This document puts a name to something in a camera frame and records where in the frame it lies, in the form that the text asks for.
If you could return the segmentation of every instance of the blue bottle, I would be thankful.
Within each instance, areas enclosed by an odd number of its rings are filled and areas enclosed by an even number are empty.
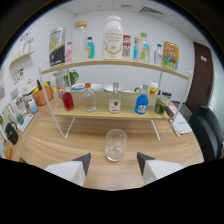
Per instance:
[[[141,41],[140,38],[136,38],[136,40],[135,40],[135,46],[134,46],[134,49],[133,49],[133,61],[136,61],[137,47],[138,47],[138,44],[139,44],[140,41]]]
[[[136,105],[135,105],[135,112],[137,114],[145,114],[147,106],[148,106],[148,98],[147,98],[147,90],[148,90],[147,85],[143,85],[143,90],[141,95],[137,98]]]
[[[94,59],[95,58],[95,49],[94,43],[92,42],[92,37],[88,37],[88,58]]]

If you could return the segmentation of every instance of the red bottle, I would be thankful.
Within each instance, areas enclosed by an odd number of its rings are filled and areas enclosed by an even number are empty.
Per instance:
[[[72,94],[67,91],[67,87],[64,88],[62,100],[64,103],[65,110],[73,110],[75,108],[73,99],[72,99]]]

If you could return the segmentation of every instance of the white jar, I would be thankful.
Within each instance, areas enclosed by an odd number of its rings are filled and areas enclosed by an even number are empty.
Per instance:
[[[104,29],[103,58],[122,59],[123,29],[119,16],[108,16]]]
[[[80,20],[74,24],[72,35],[72,62],[88,60],[87,21]]]

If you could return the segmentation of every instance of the ceiling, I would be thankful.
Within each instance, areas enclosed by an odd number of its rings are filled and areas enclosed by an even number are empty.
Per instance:
[[[59,8],[75,15],[102,10],[121,10],[145,14],[157,18],[181,31],[192,41],[211,49],[205,37],[178,12],[151,0],[73,0]]]

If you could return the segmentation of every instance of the wooden shelf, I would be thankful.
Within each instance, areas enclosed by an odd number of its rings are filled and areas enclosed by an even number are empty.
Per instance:
[[[27,56],[33,54],[34,52],[35,52],[35,51],[30,51],[30,52],[28,52],[28,53],[26,53],[26,54],[23,54],[23,55],[21,55],[21,56],[15,58],[14,60],[12,60],[12,62],[10,63],[9,66],[11,66],[11,65],[14,64],[15,62],[19,61],[20,59],[25,58],[25,57],[27,57]]]
[[[71,111],[66,111],[63,102],[54,110],[54,115],[70,116],[75,118],[89,119],[122,119],[122,120],[172,120],[166,112],[163,115],[158,115],[153,111],[156,95],[148,95],[149,103],[146,113],[143,115],[135,113],[135,104],[139,93],[121,92],[121,111],[117,114],[109,112],[109,95],[111,92],[95,92],[96,110],[94,112],[86,112],[84,109],[83,92],[72,92],[75,108]]]
[[[72,67],[80,67],[80,66],[88,66],[88,65],[126,65],[126,66],[135,66],[135,67],[141,67],[141,68],[148,68],[148,69],[154,69],[161,72],[166,72],[175,76],[178,76],[180,78],[188,80],[188,77],[169,68],[165,68],[162,66],[154,65],[154,64],[144,64],[140,62],[135,62],[132,60],[104,60],[104,59],[89,59],[88,61],[82,61],[82,62],[75,62],[75,63],[68,63],[68,64],[60,64],[52,66],[49,69],[46,69],[42,71],[42,75],[47,74],[49,72],[54,72],[57,70],[63,70],[68,69]]]

